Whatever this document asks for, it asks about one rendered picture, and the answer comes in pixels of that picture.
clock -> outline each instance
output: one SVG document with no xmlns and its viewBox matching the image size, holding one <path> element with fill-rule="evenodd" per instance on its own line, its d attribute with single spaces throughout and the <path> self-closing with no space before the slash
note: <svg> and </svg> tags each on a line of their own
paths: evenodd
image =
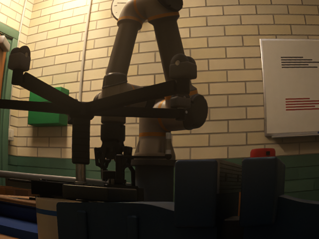
<svg viewBox="0 0 319 239">
<path fill-rule="evenodd" d="M 116 20 L 119 20 L 120 14 L 128 1 L 129 0 L 113 0 L 111 11 Z"/>
</svg>

wall outlet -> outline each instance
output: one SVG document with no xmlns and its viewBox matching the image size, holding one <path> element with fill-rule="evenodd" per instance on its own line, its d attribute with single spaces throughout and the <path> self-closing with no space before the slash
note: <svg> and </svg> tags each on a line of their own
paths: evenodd
<svg viewBox="0 0 319 239">
<path fill-rule="evenodd" d="M 14 137 L 14 129 L 10 128 L 9 129 L 9 141 L 13 141 L 13 137 Z"/>
</svg>

green door frame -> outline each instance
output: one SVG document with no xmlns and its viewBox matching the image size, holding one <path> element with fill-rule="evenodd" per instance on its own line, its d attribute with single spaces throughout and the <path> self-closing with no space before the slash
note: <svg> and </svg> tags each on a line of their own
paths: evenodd
<svg viewBox="0 0 319 239">
<path fill-rule="evenodd" d="M 3 86 L 1 99 L 11 99 L 12 70 L 8 68 L 9 55 L 17 47 L 19 32 L 0 22 L 0 33 L 5 35 L 10 43 L 10 51 L 5 56 L 3 71 Z M 10 110 L 0 109 L 0 170 L 8 171 L 8 131 Z M 5 185 L 5 178 L 0 178 L 0 185 Z"/>
</svg>

whiteboard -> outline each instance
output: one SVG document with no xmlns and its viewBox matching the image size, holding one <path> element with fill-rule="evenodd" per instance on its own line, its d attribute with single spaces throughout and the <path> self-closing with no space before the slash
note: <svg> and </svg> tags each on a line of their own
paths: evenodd
<svg viewBox="0 0 319 239">
<path fill-rule="evenodd" d="M 260 39 L 265 136 L 319 134 L 319 40 Z"/>
</svg>

green box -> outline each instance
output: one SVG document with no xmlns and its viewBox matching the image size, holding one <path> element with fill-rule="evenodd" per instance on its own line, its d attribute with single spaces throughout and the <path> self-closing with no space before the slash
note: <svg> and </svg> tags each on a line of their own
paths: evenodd
<svg viewBox="0 0 319 239">
<path fill-rule="evenodd" d="M 69 90 L 63 87 L 56 87 L 57 90 L 69 95 Z M 29 101 L 35 102 L 49 102 L 46 99 L 30 92 Z M 28 124 L 36 127 L 41 126 L 67 126 L 68 116 L 63 114 L 34 112 L 29 111 Z"/>
</svg>

